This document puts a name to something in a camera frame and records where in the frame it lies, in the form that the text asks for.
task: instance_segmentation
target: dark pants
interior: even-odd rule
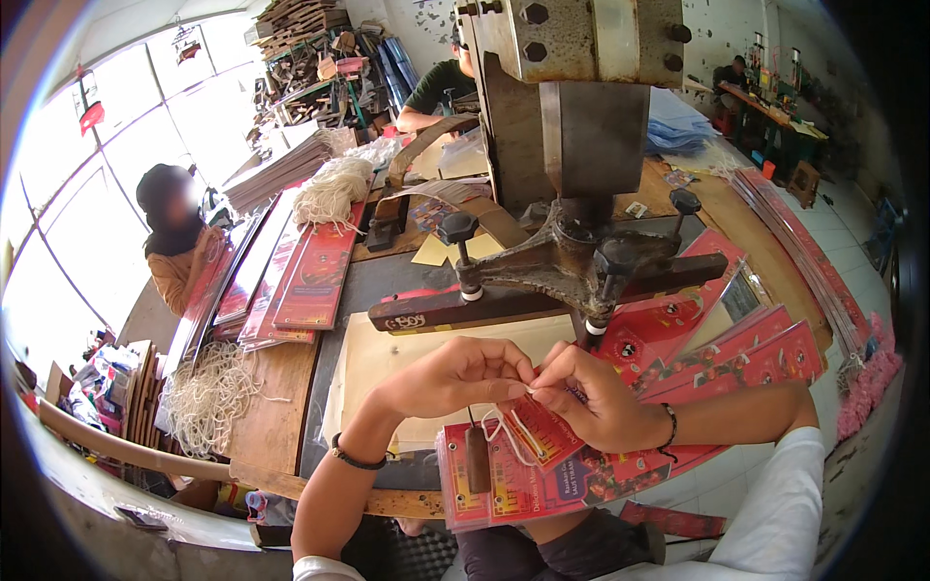
[[[456,535],[469,581],[581,581],[652,561],[642,526],[603,509],[543,545],[512,526]]]

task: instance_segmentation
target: dark green shirt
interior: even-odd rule
[[[455,59],[445,60],[432,67],[428,73],[417,83],[410,98],[406,100],[407,107],[416,109],[421,113],[431,115],[436,105],[445,99],[445,90],[452,91],[452,99],[465,97],[478,90],[478,86],[467,74],[458,67]]]

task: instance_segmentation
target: workbench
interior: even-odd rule
[[[772,152],[775,150],[775,135],[781,132],[782,149],[785,151],[787,159],[787,167],[785,168],[787,170],[787,175],[790,175],[791,172],[794,171],[794,167],[798,165],[798,162],[810,162],[811,158],[814,157],[817,144],[826,141],[828,138],[825,134],[809,125],[796,123],[790,118],[785,120],[783,116],[772,114],[769,107],[766,107],[760,103],[758,99],[755,99],[752,95],[736,85],[724,81],[720,83],[718,87],[739,99],[737,126],[733,132],[734,145],[743,151],[740,145],[743,122],[746,113],[749,111],[749,108],[752,107],[765,116],[767,123],[768,138],[765,140],[765,149],[762,155],[763,162],[772,156]],[[751,152],[743,151],[743,153],[752,159]]]
[[[618,196],[615,215],[629,220],[634,229],[670,230],[676,211],[669,202],[671,187],[662,179],[669,171],[668,165],[658,158],[646,158],[640,190]],[[685,221],[682,249],[704,228],[713,228],[749,254],[749,276],[735,279],[721,303],[725,313],[717,313],[714,318],[724,319],[725,328],[760,303],[784,304],[793,321],[806,318],[811,324],[826,368],[823,353],[832,342],[830,328],[775,237],[721,178],[702,175],[688,189],[700,198],[703,209]],[[623,213],[633,201],[648,208],[640,219]],[[411,201],[411,207],[417,203]],[[408,220],[405,232],[395,238],[389,250],[369,253],[362,244],[357,244],[343,286],[336,327],[319,333],[312,345],[284,344],[257,351],[257,379],[264,383],[263,392],[272,398],[289,398],[291,402],[252,398],[246,415],[235,420],[225,451],[231,460],[233,477],[271,493],[299,497],[305,479],[311,476],[328,448],[320,437],[322,417],[349,315],[367,311],[396,293],[424,287],[445,289],[457,281],[448,264],[433,267],[410,262],[426,235],[413,220]],[[414,453],[401,462],[389,464],[379,472],[366,512],[443,518],[439,475],[432,451]]]

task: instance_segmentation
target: brown shirt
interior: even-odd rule
[[[206,229],[200,232],[200,236],[197,236],[198,244],[205,231]],[[151,253],[148,261],[149,270],[152,271],[152,279],[155,281],[158,294],[165,300],[165,304],[171,309],[171,312],[183,317],[184,310],[187,309],[187,303],[191,299],[191,294],[185,293],[184,289],[191,278],[193,250],[188,250],[173,257]]]

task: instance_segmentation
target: wooden table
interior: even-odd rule
[[[726,81],[718,85],[721,89],[733,95],[735,98],[739,99],[739,113],[737,113],[737,128],[733,132],[733,142],[738,149],[742,150],[740,145],[740,137],[742,136],[743,131],[743,118],[746,115],[746,112],[749,107],[752,107],[756,111],[763,114],[768,120],[768,139],[765,140],[765,150],[763,151],[763,161],[769,159],[772,156],[772,152],[775,150],[775,134],[779,131],[782,132],[782,147],[786,151],[791,152],[790,160],[788,161],[788,170],[789,174],[793,171],[794,167],[797,165],[798,161],[810,161],[810,158],[814,154],[814,149],[816,143],[819,141],[825,141],[815,135],[810,135],[808,133],[798,132],[794,126],[791,124],[791,119],[785,120],[784,117],[778,117],[772,114],[770,108],[764,106],[757,99],[753,98],[749,93],[742,90],[732,83],[727,83]],[[794,142],[789,145],[786,143],[787,140]],[[752,159],[751,152],[743,152],[747,157]]]
[[[675,216],[669,202],[671,187],[662,179],[669,171],[668,165],[658,158],[644,160],[640,190],[619,196],[615,215],[634,220],[623,210],[637,201],[648,208],[647,217]],[[810,322],[826,368],[823,352],[832,342],[830,328],[775,237],[720,178],[701,176],[701,181],[688,188],[701,199],[703,209],[697,217],[703,225],[723,233],[749,253],[748,265],[755,275],[752,278],[760,282],[750,284],[755,298],[769,306],[784,303],[792,320],[806,318]],[[455,274],[448,267],[409,262],[409,253],[419,248],[425,235],[409,220],[406,232],[395,239],[390,250],[368,253],[357,244],[337,319],[341,322],[347,312],[367,310],[395,292],[423,286],[445,288],[455,282]],[[246,415],[234,422],[226,452],[232,461],[233,477],[268,492],[299,498],[305,478],[326,451],[317,444],[317,418],[322,417],[321,403],[326,401],[344,333],[344,326],[338,324],[333,331],[321,333],[320,340],[312,346],[285,344],[257,352],[259,379],[265,381],[266,395],[291,398],[292,402],[252,399]],[[389,473],[379,474],[383,480],[382,476],[392,478]],[[423,487],[430,485],[434,483],[425,483]],[[443,518],[442,497],[437,490],[375,489],[365,510],[385,516]]]

